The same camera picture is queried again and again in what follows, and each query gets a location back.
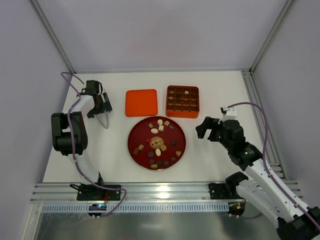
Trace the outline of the metal tongs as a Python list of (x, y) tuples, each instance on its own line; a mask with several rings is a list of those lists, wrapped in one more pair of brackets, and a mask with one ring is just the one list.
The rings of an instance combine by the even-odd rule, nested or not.
[(96, 115), (96, 118), (102, 124), (102, 126), (107, 130), (109, 128), (109, 113), (103, 112)]

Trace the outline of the orange box lid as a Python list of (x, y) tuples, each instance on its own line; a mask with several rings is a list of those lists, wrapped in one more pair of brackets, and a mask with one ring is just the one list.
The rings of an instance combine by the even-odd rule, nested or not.
[(158, 114), (158, 96), (155, 89), (128, 90), (125, 95), (127, 117), (147, 117)]

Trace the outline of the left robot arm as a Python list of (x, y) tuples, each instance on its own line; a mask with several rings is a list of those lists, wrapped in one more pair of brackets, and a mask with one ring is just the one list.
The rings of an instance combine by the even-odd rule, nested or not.
[(94, 167), (87, 151), (89, 139), (85, 118), (97, 120), (103, 129), (109, 128), (108, 115), (112, 111), (109, 97), (102, 84), (88, 80), (85, 88), (76, 92), (77, 100), (66, 113), (51, 115), (52, 145), (55, 151), (67, 157), (80, 176), (79, 185), (70, 184), (77, 190), (78, 201), (102, 201), (108, 191), (104, 180)]

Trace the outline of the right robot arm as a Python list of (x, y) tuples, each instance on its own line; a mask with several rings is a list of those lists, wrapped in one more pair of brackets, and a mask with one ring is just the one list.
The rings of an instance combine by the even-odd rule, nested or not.
[(231, 193), (248, 200), (276, 228), (282, 240), (312, 240), (320, 234), (320, 209), (310, 207), (263, 161), (263, 154), (246, 141), (237, 120), (206, 117), (195, 128), (198, 138), (220, 143), (241, 170), (225, 180)]

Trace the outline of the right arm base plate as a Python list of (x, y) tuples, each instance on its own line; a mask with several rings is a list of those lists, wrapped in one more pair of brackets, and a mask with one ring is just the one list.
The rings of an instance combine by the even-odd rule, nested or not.
[(238, 195), (236, 186), (232, 183), (210, 183), (208, 189), (211, 200), (243, 199), (243, 197)]

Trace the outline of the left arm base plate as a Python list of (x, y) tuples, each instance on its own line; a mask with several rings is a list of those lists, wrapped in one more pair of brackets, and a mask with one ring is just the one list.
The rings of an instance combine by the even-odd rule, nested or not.
[(115, 190), (101, 189), (92, 184), (70, 184), (70, 187), (77, 190), (78, 201), (119, 201), (121, 199), (121, 185), (105, 185), (106, 188)]

